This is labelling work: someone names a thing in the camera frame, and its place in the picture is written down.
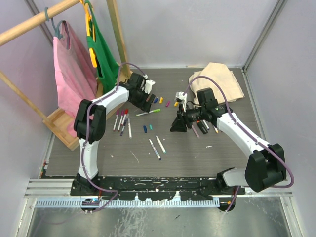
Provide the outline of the dark purple marker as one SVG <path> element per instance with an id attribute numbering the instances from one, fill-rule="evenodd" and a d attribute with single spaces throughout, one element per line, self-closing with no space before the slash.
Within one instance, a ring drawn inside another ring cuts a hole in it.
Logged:
<path id="1" fill-rule="evenodd" d="M 123 136 L 123 133 L 124 133 L 127 121 L 128 121 L 128 117 L 129 117 L 129 115 L 126 115 L 126 118 L 125 118 L 125 120 L 123 122 L 123 126 L 122 126 L 122 129 L 121 129 L 121 132 L 120 132 L 120 136 Z"/>

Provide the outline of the white grey marker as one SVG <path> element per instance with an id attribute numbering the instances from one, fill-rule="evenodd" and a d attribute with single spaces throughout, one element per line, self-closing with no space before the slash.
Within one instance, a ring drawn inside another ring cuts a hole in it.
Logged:
<path id="1" fill-rule="evenodd" d="M 131 121 L 130 118 L 128 118 L 128 134 L 129 134 L 129 138 L 132 138 L 132 131 L 131 131 Z"/>

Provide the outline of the pink pen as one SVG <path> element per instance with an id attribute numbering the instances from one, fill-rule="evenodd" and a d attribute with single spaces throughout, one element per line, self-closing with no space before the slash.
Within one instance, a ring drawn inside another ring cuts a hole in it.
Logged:
<path id="1" fill-rule="evenodd" d="M 200 136 L 199 136 L 197 130 L 195 129 L 195 127 L 194 127 L 193 125 L 192 125 L 192 131 L 193 131 L 193 133 L 195 134 L 195 136 L 196 136 L 197 138 L 200 138 Z"/>

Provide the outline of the orange black highlighter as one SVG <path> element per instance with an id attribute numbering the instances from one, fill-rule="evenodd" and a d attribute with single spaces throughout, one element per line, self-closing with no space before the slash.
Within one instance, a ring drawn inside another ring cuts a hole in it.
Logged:
<path id="1" fill-rule="evenodd" d="M 207 134 L 208 133 L 208 130 L 207 128 L 205 127 L 204 123 L 200 120 L 200 121 L 197 121 L 197 126 L 198 128 L 200 129 L 200 131 L 203 133 L 203 134 Z"/>

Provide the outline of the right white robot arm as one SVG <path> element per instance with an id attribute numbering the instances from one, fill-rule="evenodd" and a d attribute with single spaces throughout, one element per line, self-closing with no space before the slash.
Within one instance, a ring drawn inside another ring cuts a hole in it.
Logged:
<path id="1" fill-rule="evenodd" d="M 246 186 L 260 192 L 286 179 L 281 145 L 271 145 L 252 132 L 232 109 L 218 104 L 211 88 L 199 90 L 197 96 L 200 106 L 191 109 L 187 106 L 187 95 L 184 92 L 176 93 L 179 109 L 170 131 L 187 132 L 193 122 L 205 120 L 224 132 L 241 149 L 248 159 L 246 167 L 228 168 L 217 174 L 216 187 L 221 194 L 230 193 L 234 186 Z"/>

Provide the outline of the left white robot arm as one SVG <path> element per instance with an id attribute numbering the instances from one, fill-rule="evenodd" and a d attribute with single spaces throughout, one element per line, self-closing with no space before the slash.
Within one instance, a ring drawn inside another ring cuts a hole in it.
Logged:
<path id="1" fill-rule="evenodd" d="M 156 97 L 151 93 L 155 84 L 146 75 L 132 73 L 127 81 L 121 81 L 106 94 L 80 102 L 74 122 L 80 145 L 80 166 L 76 179 L 82 183 L 81 190 L 88 196 L 95 195 L 99 190 L 99 184 L 95 181 L 98 177 L 97 151 L 106 131 L 106 116 L 125 102 L 149 112 Z"/>

